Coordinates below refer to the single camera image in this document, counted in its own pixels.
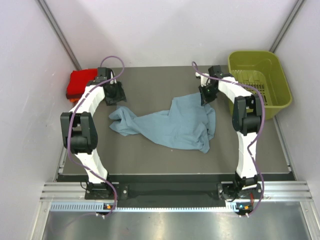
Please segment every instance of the metal frame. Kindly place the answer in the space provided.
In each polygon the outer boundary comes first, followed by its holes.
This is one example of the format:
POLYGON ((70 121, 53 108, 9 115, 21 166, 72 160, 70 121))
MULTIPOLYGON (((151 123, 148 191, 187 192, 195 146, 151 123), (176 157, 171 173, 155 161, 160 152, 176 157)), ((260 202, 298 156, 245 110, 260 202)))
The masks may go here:
MULTIPOLYGON (((73 53, 68 41, 66 40, 63 32, 61 31, 57 21, 55 20, 48 4, 45 0, 36 0, 40 8, 43 10, 47 20, 51 24, 54 32, 56 33, 59 41, 64 47, 66 53, 70 57, 74 67, 77 70, 81 70, 81 66, 73 53)), ((278 33, 276 39, 274 40, 270 52, 275 52, 286 32, 288 31, 293 20, 297 16, 299 10, 303 6, 305 0, 297 0, 291 13, 286 19, 284 25, 282 26, 280 32, 278 33)), ((286 147, 285 139, 282 135, 281 128, 279 126, 278 120, 275 117, 274 123, 277 129, 278 136, 280 138, 281 146, 288 164, 289 169, 296 173, 293 163, 290 158, 290 153, 286 147)), ((59 174, 62 174, 64 164, 67 157, 67 151, 63 147, 58 163, 58 168, 53 176, 53 182, 47 182, 44 185, 38 210, 37 219, 34 223, 34 228, 32 230, 31 240, 40 240, 43 238, 43 233, 49 216, 49 211, 53 203, 106 203, 112 204, 113 200, 85 200, 85 190, 79 185, 79 182, 56 182, 59 174)), ((310 232, 312 239, 320 238, 320 220, 319 215, 316 210, 315 204, 313 202, 311 193, 308 188, 308 184, 305 181, 266 181, 265 182, 265 192, 262 204, 265 202, 300 202, 304 218, 310 232)), ((116 212, 232 212, 233 203, 227 203, 226 207, 192 207, 192 208, 156 208, 156 207, 117 207, 116 212)))

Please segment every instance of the blue cloth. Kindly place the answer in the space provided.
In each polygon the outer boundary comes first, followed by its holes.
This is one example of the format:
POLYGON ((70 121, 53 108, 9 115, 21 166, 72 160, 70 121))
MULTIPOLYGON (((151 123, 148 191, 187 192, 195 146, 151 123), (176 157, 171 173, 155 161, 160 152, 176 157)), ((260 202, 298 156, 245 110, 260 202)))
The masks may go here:
POLYGON ((116 120, 110 128, 123 136, 142 134, 156 144, 203 153, 216 129, 216 112, 209 104, 201 106, 200 93, 175 97, 170 110, 139 117, 119 106, 109 118, 116 120))

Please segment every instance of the folded red towel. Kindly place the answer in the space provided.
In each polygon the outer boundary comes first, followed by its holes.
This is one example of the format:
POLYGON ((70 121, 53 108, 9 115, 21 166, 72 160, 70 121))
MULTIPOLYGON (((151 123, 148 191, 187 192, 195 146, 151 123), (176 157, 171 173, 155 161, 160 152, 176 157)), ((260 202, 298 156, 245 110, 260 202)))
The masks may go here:
POLYGON ((66 88, 66 98, 71 102, 79 100, 85 92, 87 83, 94 80, 97 74, 98 70, 96 68, 73 71, 70 74, 70 82, 66 88))

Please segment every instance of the plastic basket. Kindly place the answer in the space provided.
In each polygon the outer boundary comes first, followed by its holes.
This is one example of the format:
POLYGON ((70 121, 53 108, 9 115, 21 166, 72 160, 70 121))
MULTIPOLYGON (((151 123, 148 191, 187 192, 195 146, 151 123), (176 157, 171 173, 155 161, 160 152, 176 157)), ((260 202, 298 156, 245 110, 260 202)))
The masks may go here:
MULTIPOLYGON (((235 51, 229 55, 228 67, 239 83, 253 86, 261 92, 266 120, 273 118, 292 102, 284 71, 278 57, 272 52, 235 51)), ((233 109, 234 105, 229 101, 231 114, 233 109)))

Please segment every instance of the white panel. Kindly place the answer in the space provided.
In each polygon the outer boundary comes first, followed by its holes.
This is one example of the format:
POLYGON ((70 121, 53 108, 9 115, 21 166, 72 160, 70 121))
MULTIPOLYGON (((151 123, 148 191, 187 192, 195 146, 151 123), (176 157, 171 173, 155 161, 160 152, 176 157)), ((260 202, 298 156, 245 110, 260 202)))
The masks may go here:
POLYGON ((305 1, 276 54, 293 102, 277 118, 298 177, 307 180, 320 212, 320 1, 305 1))
POLYGON ((47 2, 81 66, 95 68, 108 55, 127 67, 188 66, 226 64, 236 50, 268 50, 296 0, 47 2))
POLYGON ((3 1, 0 32, 0 239, 24 240, 58 164, 74 67, 34 0, 3 1))

